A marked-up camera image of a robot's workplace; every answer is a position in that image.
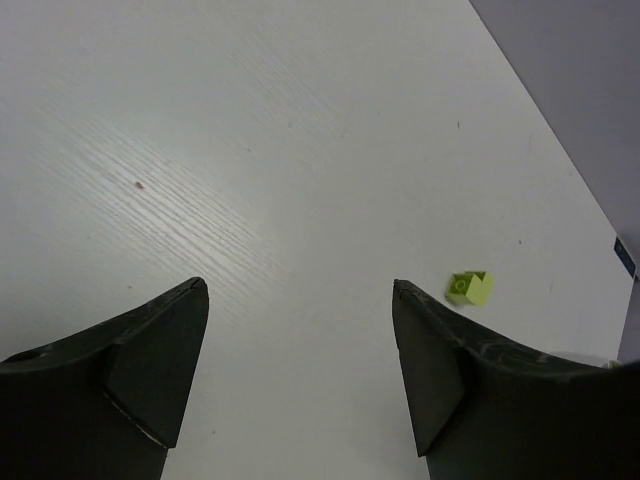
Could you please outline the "pale green lego piece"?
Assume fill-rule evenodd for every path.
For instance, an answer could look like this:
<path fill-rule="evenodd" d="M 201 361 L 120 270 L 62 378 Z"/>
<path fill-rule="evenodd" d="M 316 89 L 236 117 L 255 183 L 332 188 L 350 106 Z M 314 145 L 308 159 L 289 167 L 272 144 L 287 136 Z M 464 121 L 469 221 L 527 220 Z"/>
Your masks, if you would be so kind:
<path fill-rule="evenodd" d="M 493 276 L 487 271 L 454 273 L 449 279 L 445 298 L 454 305 L 483 306 L 491 294 Z"/>

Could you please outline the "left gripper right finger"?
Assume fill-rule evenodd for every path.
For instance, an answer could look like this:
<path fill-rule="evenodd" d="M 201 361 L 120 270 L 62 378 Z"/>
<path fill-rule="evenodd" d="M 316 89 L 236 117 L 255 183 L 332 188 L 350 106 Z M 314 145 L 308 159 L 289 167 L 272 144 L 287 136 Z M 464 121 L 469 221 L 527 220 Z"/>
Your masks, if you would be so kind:
<path fill-rule="evenodd" d="M 433 479 L 635 479 L 639 366 L 513 341 L 407 280 L 392 320 L 417 453 Z"/>

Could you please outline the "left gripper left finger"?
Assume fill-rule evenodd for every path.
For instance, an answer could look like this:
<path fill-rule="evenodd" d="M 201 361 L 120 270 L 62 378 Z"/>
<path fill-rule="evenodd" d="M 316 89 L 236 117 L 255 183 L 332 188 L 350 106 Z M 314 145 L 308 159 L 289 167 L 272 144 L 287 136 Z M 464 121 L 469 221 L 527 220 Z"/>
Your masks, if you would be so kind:
<path fill-rule="evenodd" d="M 206 282 L 1 363 L 4 479 L 158 479 L 209 315 Z"/>

